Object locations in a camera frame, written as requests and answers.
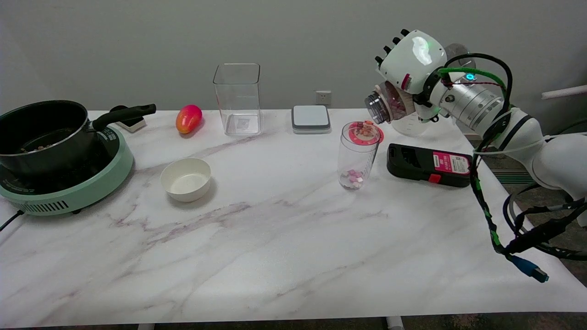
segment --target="white bowl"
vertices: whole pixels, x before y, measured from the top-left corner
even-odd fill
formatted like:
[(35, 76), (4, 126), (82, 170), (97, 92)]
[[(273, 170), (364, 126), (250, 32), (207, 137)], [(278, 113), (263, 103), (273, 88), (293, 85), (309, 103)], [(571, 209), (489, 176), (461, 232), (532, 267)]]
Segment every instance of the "white bowl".
[(198, 158), (184, 158), (169, 164), (159, 180), (163, 189), (173, 199), (195, 201), (210, 188), (210, 165)]

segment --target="wall outlet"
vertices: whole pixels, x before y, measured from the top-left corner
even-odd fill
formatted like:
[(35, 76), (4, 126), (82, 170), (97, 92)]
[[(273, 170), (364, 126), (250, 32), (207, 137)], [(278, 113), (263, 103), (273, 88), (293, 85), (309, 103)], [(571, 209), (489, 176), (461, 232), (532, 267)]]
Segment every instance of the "wall outlet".
[(332, 104), (332, 92), (330, 90), (316, 91), (316, 104), (329, 106)]

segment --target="floor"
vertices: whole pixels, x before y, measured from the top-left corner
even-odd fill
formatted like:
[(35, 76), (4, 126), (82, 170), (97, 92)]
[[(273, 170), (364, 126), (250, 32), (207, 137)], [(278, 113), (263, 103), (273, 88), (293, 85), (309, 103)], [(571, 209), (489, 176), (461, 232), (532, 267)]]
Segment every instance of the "floor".
[[(484, 158), (494, 171), (523, 170), (516, 161), (505, 156), (487, 156)], [(519, 190), (524, 184), (504, 184), (510, 193)], [(521, 195), (518, 205), (525, 209), (533, 205), (553, 205), (564, 200), (558, 191), (536, 189)], [(533, 224), (539, 224), (559, 217), (562, 213), (537, 214), (530, 216)], [(576, 223), (552, 242), (555, 245), (585, 250), (587, 248), (587, 231)], [(587, 262), (562, 260), (563, 264), (584, 285), (587, 285)], [(572, 313), (500, 313), (500, 314), (467, 314), (467, 315), (430, 315), (405, 316), (402, 318), (406, 330), (571, 330), (587, 329), (587, 314)], [(59, 330), (135, 330), (135, 325), (104, 325), (58, 327)], [(358, 319), (326, 319), (304, 321), (271, 321), (271, 322), (220, 322), (220, 323), (185, 323), (160, 324), (156, 330), (384, 330), (383, 318)]]

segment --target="black pot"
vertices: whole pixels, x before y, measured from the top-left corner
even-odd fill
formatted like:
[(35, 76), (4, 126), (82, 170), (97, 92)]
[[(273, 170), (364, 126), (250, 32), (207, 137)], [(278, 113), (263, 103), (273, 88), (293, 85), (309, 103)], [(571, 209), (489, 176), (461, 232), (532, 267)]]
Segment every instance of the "black pot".
[(75, 168), (87, 158), (97, 132), (106, 125), (155, 113), (155, 105), (136, 106), (87, 118), (73, 101), (33, 103), (0, 116), (0, 164), (17, 175), (40, 176)]

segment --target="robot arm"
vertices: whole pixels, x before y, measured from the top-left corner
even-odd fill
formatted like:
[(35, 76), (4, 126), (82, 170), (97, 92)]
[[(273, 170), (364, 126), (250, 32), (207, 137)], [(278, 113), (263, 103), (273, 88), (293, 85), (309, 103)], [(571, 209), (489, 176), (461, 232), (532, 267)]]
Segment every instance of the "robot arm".
[[(504, 99), (481, 85), (475, 85), (463, 73), (450, 73), (455, 84), (445, 86), (434, 74), (447, 62), (444, 48), (422, 31), (402, 30), (403, 39), (394, 38), (395, 47), (385, 47), (385, 59), (376, 57), (377, 71), (397, 90), (413, 97), (414, 108), (423, 121), (438, 115), (454, 116), (480, 136), (491, 127), (503, 107)], [(384, 106), (366, 100), (377, 123), (383, 122)], [(563, 189), (573, 199), (587, 196), (587, 179), (582, 160), (587, 159), (587, 137), (561, 136), (549, 143), (544, 140), (536, 119), (517, 107), (511, 108), (510, 121), (493, 141), (504, 154), (522, 163), (532, 178), (548, 189)], [(587, 215), (578, 217), (579, 225), (587, 226)]]

